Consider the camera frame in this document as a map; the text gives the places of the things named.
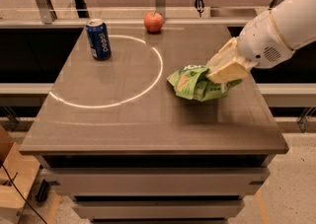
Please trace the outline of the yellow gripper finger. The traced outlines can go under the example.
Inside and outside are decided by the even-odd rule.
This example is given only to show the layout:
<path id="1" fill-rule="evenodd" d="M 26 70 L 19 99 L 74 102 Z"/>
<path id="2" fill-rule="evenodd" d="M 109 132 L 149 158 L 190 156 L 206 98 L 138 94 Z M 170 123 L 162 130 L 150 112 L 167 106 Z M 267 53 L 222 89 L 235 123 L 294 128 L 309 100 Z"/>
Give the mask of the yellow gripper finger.
<path id="1" fill-rule="evenodd" d="M 207 63 L 206 78 L 213 83 L 226 83 L 243 79 L 250 74 L 250 61 L 242 56 L 215 55 Z"/>
<path id="2" fill-rule="evenodd" d="M 237 54 L 237 38 L 233 37 L 207 61 L 206 65 L 209 67 L 223 66 L 233 59 Z"/>

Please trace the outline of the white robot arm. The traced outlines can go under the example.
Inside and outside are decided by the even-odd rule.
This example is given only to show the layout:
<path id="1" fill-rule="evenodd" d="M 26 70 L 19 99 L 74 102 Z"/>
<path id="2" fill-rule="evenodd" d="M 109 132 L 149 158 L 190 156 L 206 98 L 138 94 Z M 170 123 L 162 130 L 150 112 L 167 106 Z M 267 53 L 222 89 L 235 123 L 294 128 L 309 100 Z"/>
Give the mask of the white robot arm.
<path id="1" fill-rule="evenodd" d="M 206 78 L 220 84 L 243 79 L 252 68 L 273 68 L 315 40 L 316 0 L 284 0 L 223 45 L 206 63 Z"/>

